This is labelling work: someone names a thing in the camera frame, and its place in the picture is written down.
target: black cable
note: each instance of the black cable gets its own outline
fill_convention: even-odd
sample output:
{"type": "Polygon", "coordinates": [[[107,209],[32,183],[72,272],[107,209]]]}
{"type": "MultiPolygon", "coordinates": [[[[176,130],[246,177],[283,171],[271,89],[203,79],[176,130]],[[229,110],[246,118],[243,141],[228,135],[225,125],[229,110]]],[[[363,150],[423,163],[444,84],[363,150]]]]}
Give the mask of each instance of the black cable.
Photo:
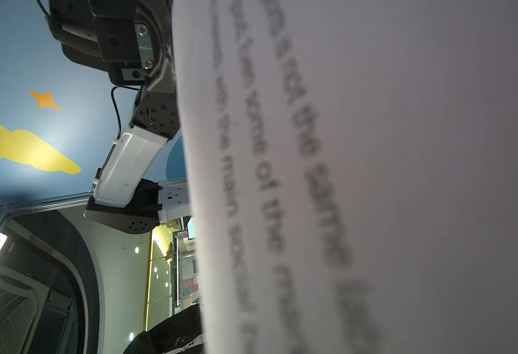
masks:
{"type": "MultiPolygon", "coordinates": [[[[135,90],[135,91],[139,91],[138,88],[134,88],[134,87],[129,87],[129,86],[114,86],[114,88],[112,88],[112,92],[111,92],[111,96],[112,96],[112,102],[114,103],[114,108],[116,109],[116,116],[117,116],[117,128],[118,128],[118,131],[117,131],[117,138],[121,138],[121,118],[119,117],[119,110],[117,109],[117,104],[116,104],[116,99],[114,97],[114,91],[118,88],[118,87],[122,87],[124,89],[132,89],[132,90],[135,90]]],[[[109,161],[109,157],[112,155],[112,152],[114,151],[114,148],[115,148],[115,144],[112,145],[112,148],[109,149],[109,154],[108,156],[106,157],[106,160],[104,162],[104,164],[102,165],[101,167],[101,171],[100,171],[100,175],[102,172],[104,172],[104,168],[106,168],[106,165],[108,164],[108,161],[109,161]]],[[[96,185],[95,184],[92,184],[92,188],[90,188],[90,192],[91,193],[93,191],[93,188],[95,187],[96,185]]]]}
{"type": "Polygon", "coordinates": [[[47,18],[50,17],[50,15],[48,14],[48,12],[45,10],[45,7],[43,6],[43,4],[41,3],[41,0],[36,0],[37,1],[37,4],[39,5],[39,7],[41,8],[41,10],[43,10],[43,14],[45,14],[45,16],[47,18]]]}
{"type": "Polygon", "coordinates": [[[134,89],[135,91],[139,91],[138,88],[134,88],[134,87],[129,87],[129,86],[115,86],[113,89],[112,89],[112,93],[111,93],[111,96],[112,96],[112,102],[114,103],[114,108],[116,109],[116,115],[117,115],[117,126],[119,128],[119,130],[117,131],[117,138],[119,139],[121,137],[121,119],[119,117],[119,111],[117,110],[117,104],[116,104],[116,99],[114,97],[114,91],[118,88],[118,87],[123,87],[124,89],[134,89]]]}

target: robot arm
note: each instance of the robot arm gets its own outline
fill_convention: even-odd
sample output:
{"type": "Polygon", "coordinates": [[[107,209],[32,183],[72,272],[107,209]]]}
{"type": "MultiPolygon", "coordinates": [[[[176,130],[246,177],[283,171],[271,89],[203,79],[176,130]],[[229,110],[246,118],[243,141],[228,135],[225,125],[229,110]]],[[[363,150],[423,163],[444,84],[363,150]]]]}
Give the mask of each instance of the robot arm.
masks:
{"type": "Polygon", "coordinates": [[[89,0],[69,7],[50,1],[50,31],[68,59],[106,71],[117,86],[141,86],[120,138],[114,139],[107,163],[98,169],[85,211],[85,217],[128,233],[145,233],[189,214],[185,188],[181,205],[163,209],[170,186],[142,180],[180,128],[170,5],[157,0],[89,0]]]}

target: paper sheet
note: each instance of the paper sheet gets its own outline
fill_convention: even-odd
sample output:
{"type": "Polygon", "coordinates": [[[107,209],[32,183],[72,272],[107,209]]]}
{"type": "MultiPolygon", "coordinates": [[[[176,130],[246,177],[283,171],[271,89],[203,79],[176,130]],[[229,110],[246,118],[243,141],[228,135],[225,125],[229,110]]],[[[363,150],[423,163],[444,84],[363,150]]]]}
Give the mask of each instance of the paper sheet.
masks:
{"type": "Polygon", "coordinates": [[[177,1],[207,349],[518,352],[518,1],[177,1]]]}

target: orange star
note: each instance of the orange star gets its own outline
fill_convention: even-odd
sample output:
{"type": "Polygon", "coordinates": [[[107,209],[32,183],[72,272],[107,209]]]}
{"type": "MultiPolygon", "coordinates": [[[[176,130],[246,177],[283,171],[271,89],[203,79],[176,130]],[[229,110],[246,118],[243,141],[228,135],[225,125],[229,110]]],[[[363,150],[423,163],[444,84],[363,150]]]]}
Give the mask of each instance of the orange star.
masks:
{"type": "Polygon", "coordinates": [[[51,107],[60,110],[60,108],[52,101],[52,94],[41,95],[33,91],[29,91],[29,93],[37,100],[37,108],[51,107]]]}

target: screw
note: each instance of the screw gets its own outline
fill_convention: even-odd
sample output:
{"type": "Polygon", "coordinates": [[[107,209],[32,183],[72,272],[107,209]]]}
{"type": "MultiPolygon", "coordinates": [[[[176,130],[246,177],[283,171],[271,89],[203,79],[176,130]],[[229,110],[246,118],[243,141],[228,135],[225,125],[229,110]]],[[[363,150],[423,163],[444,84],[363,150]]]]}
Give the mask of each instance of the screw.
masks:
{"type": "Polygon", "coordinates": [[[146,59],[144,61],[144,64],[145,64],[145,70],[150,70],[155,65],[155,64],[153,64],[152,60],[150,60],[150,59],[146,59]]]}
{"type": "Polygon", "coordinates": [[[147,26],[146,26],[146,25],[144,25],[144,24],[140,25],[140,26],[139,26],[139,34],[140,34],[141,36],[144,36],[144,35],[146,35],[147,33],[149,33],[149,29],[147,28],[147,26]]]}

